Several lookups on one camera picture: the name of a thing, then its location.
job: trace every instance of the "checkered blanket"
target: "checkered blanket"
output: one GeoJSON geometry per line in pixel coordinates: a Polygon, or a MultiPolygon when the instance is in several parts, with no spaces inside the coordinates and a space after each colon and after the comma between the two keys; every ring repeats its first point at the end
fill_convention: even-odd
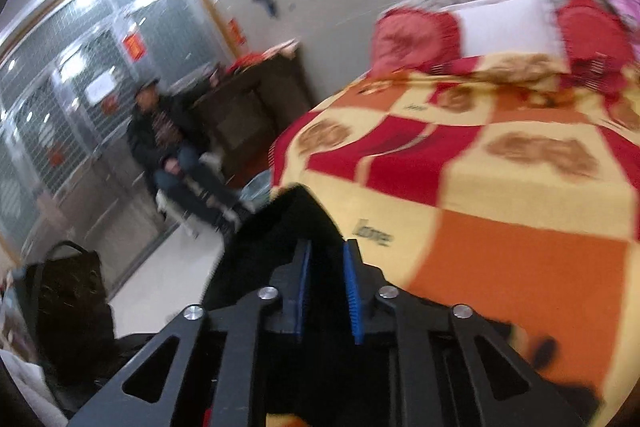
{"type": "Polygon", "coordinates": [[[523,327],[605,425],[640,377],[640,89],[395,73],[359,79],[271,150],[364,261],[415,295],[523,327]]]}

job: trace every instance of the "paper notice on wall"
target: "paper notice on wall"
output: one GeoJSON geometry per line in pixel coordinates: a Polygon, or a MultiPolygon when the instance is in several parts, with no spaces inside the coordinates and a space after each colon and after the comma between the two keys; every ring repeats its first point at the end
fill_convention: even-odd
{"type": "Polygon", "coordinates": [[[111,74],[111,71],[105,71],[98,78],[96,78],[91,84],[86,86],[84,95],[87,102],[94,105],[99,104],[107,95],[111,94],[116,89],[116,81],[111,74]]]}

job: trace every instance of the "triangular cutout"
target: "triangular cutout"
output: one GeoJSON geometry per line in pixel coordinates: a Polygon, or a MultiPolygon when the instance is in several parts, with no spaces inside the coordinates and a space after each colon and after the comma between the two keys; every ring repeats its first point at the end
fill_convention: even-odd
{"type": "Polygon", "coordinates": [[[129,377],[122,390],[149,403],[156,403],[162,396],[166,378],[169,376],[171,364],[178,351],[180,340],[169,337],[156,352],[146,360],[138,370],[129,377]]]}
{"type": "Polygon", "coordinates": [[[529,384],[486,338],[477,336],[476,347],[496,400],[507,400],[526,393],[529,384]]]}

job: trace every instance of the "silver screw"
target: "silver screw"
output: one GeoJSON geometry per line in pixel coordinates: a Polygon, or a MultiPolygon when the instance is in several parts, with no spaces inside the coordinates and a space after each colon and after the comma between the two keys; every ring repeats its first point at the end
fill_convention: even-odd
{"type": "Polygon", "coordinates": [[[278,296],[278,289],[273,286],[265,286],[258,290],[258,297],[263,301],[270,301],[278,296]]]}
{"type": "Polygon", "coordinates": [[[382,288],[378,290],[378,295],[383,299],[395,299],[400,295],[400,290],[395,286],[382,286],[382,288]]]}
{"type": "Polygon", "coordinates": [[[182,312],[182,316],[188,321],[197,321],[204,315],[204,310],[200,306],[188,306],[182,312]]]}
{"type": "Polygon", "coordinates": [[[456,304],[453,306],[453,314],[459,319],[468,319],[474,311],[466,304],[456,304]]]}

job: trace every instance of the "red pillow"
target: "red pillow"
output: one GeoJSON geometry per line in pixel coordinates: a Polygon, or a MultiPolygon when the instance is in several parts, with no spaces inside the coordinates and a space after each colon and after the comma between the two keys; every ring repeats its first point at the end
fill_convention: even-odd
{"type": "Polygon", "coordinates": [[[457,58],[461,58],[460,28],[452,14],[395,8],[376,24],[369,76],[406,69],[428,71],[457,58]]]}
{"type": "Polygon", "coordinates": [[[604,94],[624,89],[621,70],[635,61],[635,55],[618,17],[594,0],[570,0],[558,11],[558,25],[571,63],[571,84],[604,94]]]}

